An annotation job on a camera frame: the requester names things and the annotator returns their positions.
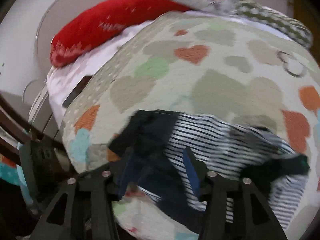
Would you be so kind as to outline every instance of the metal screw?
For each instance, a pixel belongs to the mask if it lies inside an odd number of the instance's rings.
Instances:
[[[208,171],[207,175],[208,175],[208,177],[210,177],[210,178],[214,178],[215,176],[217,176],[217,173],[214,172],[214,171]]]
[[[243,178],[242,181],[243,181],[244,184],[247,184],[247,185],[251,184],[251,182],[252,182],[252,180],[249,179],[249,178]]]
[[[111,175],[111,171],[103,171],[102,177],[109,177]]]
[[[75,184],[76,182],[77,182],[77,180],[76,180],[75,178],[71,178],[71,179],[68,179],[68,180],[67,180],[67,183],[68,183],[69,185]]]

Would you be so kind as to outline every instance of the red knitted fabric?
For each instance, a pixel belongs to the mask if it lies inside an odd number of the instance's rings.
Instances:
[[[126,27],[155,20],[169,11],[189,9],[170,0],[107,0],[81,13],[55,35],[51,42],[51,63],[63,67]]]

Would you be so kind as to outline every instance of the white wall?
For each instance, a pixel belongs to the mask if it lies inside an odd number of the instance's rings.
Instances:
[[[17,0],[0,24],[0,91],[21,97],[34,79],[44,80],[35,58],[36,31],[55,0]]]

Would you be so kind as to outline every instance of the black and white striped fabric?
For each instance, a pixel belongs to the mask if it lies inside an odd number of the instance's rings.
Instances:
[[[186,187],[188,203],[197,210],[205,204],[194,196],[184,168],[182,151],[192,148],[195,157],[229,179],[238,179],[249,164],[260,165],[271,158],[290,158],[295,151],[281,138],[250,126],[231,125],[213,115],[180,114],[164,151]],[[285,176],[273,182],[269,205],[286,229],[303,195],[308,176]],[[227,199],[227,221],[232,222],[233,200]]]

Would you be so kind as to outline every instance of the pile of clothes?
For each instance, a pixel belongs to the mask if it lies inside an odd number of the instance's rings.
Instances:
[[[231,125],[208,114],[137,111],[109,145],[120,158],[113,163],[119,197],[134,184],[149,193],[162,212],[198,234],[206,203],[198,200],[201,181],[191,175],[187,148],[225,178],[250,178],[282,227],[289,224],[308,178],[307,157],[264,127]],[[230,223],[232,202],[228,199]]]

